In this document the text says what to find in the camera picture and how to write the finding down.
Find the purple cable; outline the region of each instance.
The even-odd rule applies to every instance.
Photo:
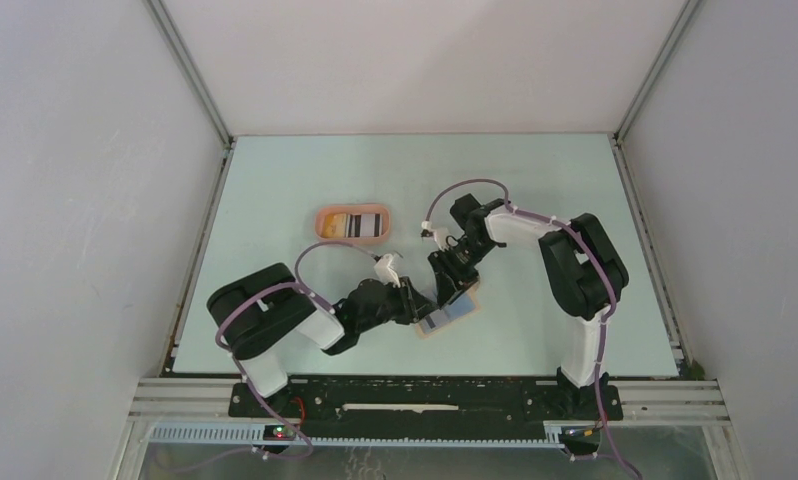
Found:
[[[302,281],[302,276],[299,274],[299,265],[302,263],[302,259],[305,258],[305,255],[307,255],[308,253],[310,253],[311,250],[317,247],[324,247],[326,245],[338,245],[341,247],[354,248],[355,250],[363,254],[366,254],[367,256],[373,259],[376,258],[376,254],[367,249],[361,248],[357,245],[353,245],[349,242],[344,242],[341,240],[325,240],[322,242],[317,242],[311,245],[310,247],[306,248],[305,250],[302,251],[302,253],[299,254],[299,257],[296,259],[296,263],[293,265],[293,275],[296,277],[296,281],[299,282],[299,286],[302,289],[302,293],[305,293],[308,296],[310,296],[311,299],[326,312],[331,312],[331,309],[334,308],[331,302],[329,302],[328,300],[326,300],[325,298],[323,298],[322,296],[318,295],[316,292],[311,290],[311,287],[307,286],[305,282]]]
[[[582,236],[579,235],[578,232],[573,230],[569,225],[554,218],[546,217],[544,215],[540,215],[533,212],[526,212],[523,210],[519,210],[514,208],[510,203],[505,203],[505,208],[508,209],[514,215],[519,215],[526,218],[533,218],[535,220],[540,220],[545,223],[551,223],[556,227],[567,232],[573,240],[576,241],[579,248],[587,255],[590,264],[593,268],[596,269],[597,275],[599,275],[599,279],[602,281],[602,284],[605,286],[605,290],[608,292],[608,299],[611,304],[611,307],[608,309],[607,312],[603,313],[599,319],[599,346],[597,348],[596,353],[596,367],[593,370],[593,388],[596,394],[596,408],[599,410],[599,419],[602,421],[603,430],[605,430],[605,436],[608,438],[608,445],[611,446],[611,451],[614,453],[613,457],[620,465],[620,467],[627,471],[629,475],[634,478],[642,479],[643,475],[640,471],[635,468],[634,465],[629,463],[626,459],[623,458],[622,454],[620,454],[620,450],[617,448],[616,442],[614,442],[614,437],[611,435],[611,430],[608,428],[608,414],[605,412],[605,407],[602,405],[602,391],[599,387],[599,377],[601,376],[602,372],[602,360],[605,358],[605,342],[608,337],[608,318],[614,314],[617,310],[617,296],[614,293],[614,288],[611,286],[611,281],[608,279],[608,275],[605,274],[605,270],[603,270],[602,265],[599,263],[599,260],[590,251],[587,244],[582,240]]]
[[[425,218],[426,222],[431,220],[431,214],[432,212],[434,212],[435,205],[437,205],[437,202],[439,202],[444,195],[451,192],[452,190],[455,190],[458,187],[463,187],[464,185],[469,185],[471,183],[490,183],[496,185],[497,187],[501,188],[502,191],[504,192],[503,199],[505,200],[505,205],[511,204],[510,200],[508,200],[509,196],[508,187],[506,187],[504,183],[499,182],[497,180],[493,180],[491,178],[472,178],[470,180],[464,180],[463,182],[458,182],[455,185],[452,185],[446,190],[440,192],[436,197],[434,197],[434,200],[432,200],[431,205],[429,205],[428,207],[428,212],[426,212],[426,218]]]
[[[234,311],[231,312],[230,315],[228,315],[228,318],[226,318],[225,321],[222,322],[222,324],[219,326],[219,329],[216,331],[216,344],[219,346],[219,348],[225,350],[226,352],[229,352],[229,353],[231,352],[231,348],[229,348],[229,346],[226,345],[225,342],[222,341],[222,335],[225,333],[225,331],[228,329],[228,327],[231,325],[231,323],[234,322],[234,320],[236,320],[237,317],[240,316],[240,314],[242,314],[244,311],[246,311],[246,309],[249,308],[250,306],[254,305],[258,300],[266,297],[267,295],[275,293],[275,292],[277,292],[279,290],[284,290],[286,288],[300,289],[300,288],[303,288],[303,285],[301,285],[299,283],[296,283],[296,282],[285,282],[285,283],[279,283],[278,285],[273,285],[273,286],[271,286],[269,288],[261,290],[260,292],[256,293],[255,295],[252,295],[248,300],[243,302],[239,307],[235,308]],[[266,455],[266,456],[271,456],[271,457],[280,458],[280,459],[284,459],[284,460],[298,460],[298,459],[301,459],[301,458],[305,458],[308,455],[310,455],[311,453],[313,453],[314,446],[311,443],[311,439],[307,435],[302,433],[302,431],[299,430],[298,427],[296,427],[292,423],[288,422],[284,417],[279,415],[278,412],[273,410],[272,407],[270,407],[269,404],[266,403],[266,400],[264,400],[264,398],[261,396],[261,394],[258,393],[257,388],[255,388],[255,384],[252,383],[252,379],[249,378],[249,375],[246,373],[246,370],[243,368],[243,365],[240,363],[240,361],[237,360],[236,358],[234,358],[233,355],[232,355],[231,359],[234,360],[234,365],[236,365],[237,369],[240,370],[240,373],[243,375],[243,378],[246,381],[246,385],[249,387],[249,390],[252,392],[252,395],[255,396],[255,399],[258,401],[258,403],[261,404],[261,407],[263,407],[263,409],[266,410],[266,412],[269,413],[272,418],[278,420],[285,427],[287,427],[290,430],[292,430],[296,434],[297,437],[301,438],[305,442],[305,444],[308,445],[308,450],[305,453],[300,453],[300,454],[296,454],[296,455],[278,455],[276,453],[271,453],[271,452],[267,452],[267,451],[263,451],[263,454]]]
[[[167,467],[166,465],[163,465],[160,462],[160,458],[158,458],[158,456],[157,456],[157,452],[152,454],[152,461],[155,463],[155,466],[158,467],[159,469],[161,469],[161,470],[163,470],[165,472],[168,472],[168,473],[174,473],[176,475],[180,475],[182,473],[192,472],[193,470],[198,470],[200,468],[206,467],[206,466],[216,462],[217,460],[222,460],[223,458],[225,458],[225,457],[227,457],[229,455],[236,455],[236,454],[239,454],[239,453],[248,453],[248,452],[251,452],[251,451],[252,451],[252,447],[232,448],[230,450],[226,450],[226,451],[224,451],[222,453],[214,455],[213,457],[210,457],[210,458],[207,458],[205,460],[202,460],[199,463],[194,463],[193,465],[187,465],[185,467]]]

